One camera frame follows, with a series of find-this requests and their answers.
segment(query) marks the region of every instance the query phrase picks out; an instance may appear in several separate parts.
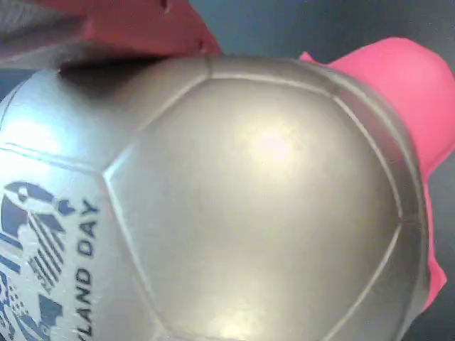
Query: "soccer ball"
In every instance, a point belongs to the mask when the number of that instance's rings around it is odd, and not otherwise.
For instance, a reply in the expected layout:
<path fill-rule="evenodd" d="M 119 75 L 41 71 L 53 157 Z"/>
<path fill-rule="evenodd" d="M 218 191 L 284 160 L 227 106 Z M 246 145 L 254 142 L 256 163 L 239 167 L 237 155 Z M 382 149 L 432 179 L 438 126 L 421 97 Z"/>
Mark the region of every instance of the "soccer ball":
<path fill-rule="evenodd" d="M 0 105 L 5 340 L 396 340 L 428 293 L 406 130 L 290 60 L 43 71 Z"/>

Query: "pink fabric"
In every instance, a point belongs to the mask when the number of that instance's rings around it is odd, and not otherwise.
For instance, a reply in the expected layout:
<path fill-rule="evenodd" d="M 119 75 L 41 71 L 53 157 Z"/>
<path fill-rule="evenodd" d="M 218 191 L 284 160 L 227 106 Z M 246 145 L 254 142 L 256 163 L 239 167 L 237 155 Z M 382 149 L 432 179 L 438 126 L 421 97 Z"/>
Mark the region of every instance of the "pink fabric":
<path fill-rule="evenodd" d="M 315 63 L 308 53 L 301 60 Z M 434 255 L 428 177 L 455 148 L 455 79 L 435 53 L 407 39 L 389 38 L 327 65 L 370 85 L 402 117 L 415 144 L 429 223 L 430 293 L 425 308 L 446 283 Z"/>

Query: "shiny surface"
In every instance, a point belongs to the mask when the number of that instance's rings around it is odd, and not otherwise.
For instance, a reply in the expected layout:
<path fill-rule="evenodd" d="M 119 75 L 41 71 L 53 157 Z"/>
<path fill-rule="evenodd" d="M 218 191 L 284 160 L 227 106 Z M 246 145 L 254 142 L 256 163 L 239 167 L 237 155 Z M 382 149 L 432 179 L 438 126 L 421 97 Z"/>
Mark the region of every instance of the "shiny surface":
<path fill-rule="evenodd" d="M 368 91 L 244 58 L 41 72 L 6 109 L 2 187 L 102 207 L 96 340 L 119 337 L 114 306 L 135 340 L 396 340 L 426 298 L 426 220 L 407 136 Z"/>

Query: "gray background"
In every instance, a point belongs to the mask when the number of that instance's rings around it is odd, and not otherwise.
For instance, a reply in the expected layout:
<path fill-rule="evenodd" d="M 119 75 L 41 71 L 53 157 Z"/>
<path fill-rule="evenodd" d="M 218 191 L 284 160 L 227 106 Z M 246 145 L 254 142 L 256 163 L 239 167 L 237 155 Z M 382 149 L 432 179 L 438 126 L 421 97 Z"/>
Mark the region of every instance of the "gray background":
<path fill-rule="evenodd" d="M 455 70 L 453 0 L 191 0 L 226 53 L 323 63 L 389 36 L 438 52 Z M 0 98 L 30 72 L 0 70 Z M 455 340 L 455 153 L 430 179 L 437 257 L 449 283 L 405 337 Z"/>

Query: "printed logo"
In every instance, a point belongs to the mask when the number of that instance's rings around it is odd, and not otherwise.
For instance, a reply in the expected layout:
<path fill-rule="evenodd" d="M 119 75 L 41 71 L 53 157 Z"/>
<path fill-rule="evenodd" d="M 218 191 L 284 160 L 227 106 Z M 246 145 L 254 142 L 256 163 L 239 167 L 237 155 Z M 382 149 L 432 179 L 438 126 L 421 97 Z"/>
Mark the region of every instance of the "printed logo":
<path fill-rule="evenodd" d="M 51 298 L 65 264 L 63 226 L 77 210 L 69 200 L 22 181 L 4 187 L 0 205 L 0 341 L 50 341 L 51 328 L 63 316 L 62 305 Z M 86 200 L 82 206 L 80 217 L 98 212 Z M 96 221 L 79 224 L 85 237 L 75 246 L 77 253 L 86 258 L 93 255 L 90 238 L 95 238 L 95 225 Z M 31 277 L 35 276 L 33 281 L 24 279 L 24 266 L 30 267 L 27 270 Z M 90 306 L 91 273 L 77 268 L 75 280 L 76 301 Z M 76 313 L 86 323 L 83 328 L 77 327 L 77 333 L 91 337 L 91 310 L 78 308 Z"/>

